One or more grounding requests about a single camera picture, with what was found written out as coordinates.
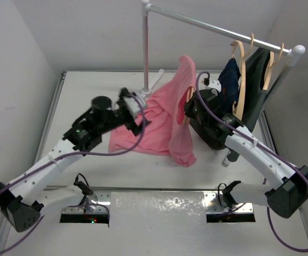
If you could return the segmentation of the beige plastic hanger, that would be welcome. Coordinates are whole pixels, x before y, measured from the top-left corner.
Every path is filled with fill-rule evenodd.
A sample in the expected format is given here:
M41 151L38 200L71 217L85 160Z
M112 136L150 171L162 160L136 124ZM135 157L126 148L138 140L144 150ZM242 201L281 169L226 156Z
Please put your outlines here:
M186 100L185 100L185 103L184 103L184 118L183 118L182 124L188 124L189 123L189 117L187 116L186 112L189 108L189 102L193 98L194 91L195 91L194 87L189 87L188 90L187 90Z

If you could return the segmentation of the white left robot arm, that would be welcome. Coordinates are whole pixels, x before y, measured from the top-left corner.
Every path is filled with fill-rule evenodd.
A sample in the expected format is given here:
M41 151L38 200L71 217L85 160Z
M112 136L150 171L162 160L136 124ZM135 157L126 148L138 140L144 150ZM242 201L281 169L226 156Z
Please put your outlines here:
M109 97L93 98L90 108L73 122L50 152L8 184L0 182L0 212L17 232L30 229L52 211L84 202L89 207L96 204L93 190L79 180L61 189L45 189L66 168L92 155L92 149L101 144L103 134L125 126L133 135L143 138L150 122L145 117L140 124L135 120L147 108L144 98L122 88L116 104L118 107L114 109Z

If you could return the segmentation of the pink t shirt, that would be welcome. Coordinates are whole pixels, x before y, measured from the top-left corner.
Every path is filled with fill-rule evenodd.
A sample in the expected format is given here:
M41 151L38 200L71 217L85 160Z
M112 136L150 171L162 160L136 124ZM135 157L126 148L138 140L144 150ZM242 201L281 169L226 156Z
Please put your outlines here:
M146 100L145 117L151 123L146 126L144 137L134 151L171 156L177 164L189 167L196 162L196 157L184 104L188 92L195 89L196 69L187 55L182 55L179 62L172 80Z

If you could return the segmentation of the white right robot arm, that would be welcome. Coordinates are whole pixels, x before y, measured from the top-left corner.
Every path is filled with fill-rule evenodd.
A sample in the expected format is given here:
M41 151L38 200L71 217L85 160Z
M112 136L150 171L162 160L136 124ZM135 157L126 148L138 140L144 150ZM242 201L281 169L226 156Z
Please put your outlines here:
M214 114L209 101L215 97L210 90L196 90L184 105L186 116L201 128L201 137L238 153L268 182L257 186L235 180L223 189L220 202L228 208L253 203L268 207L282 218L290 218L308 199L308 167L298 168L280 158L233 114Z

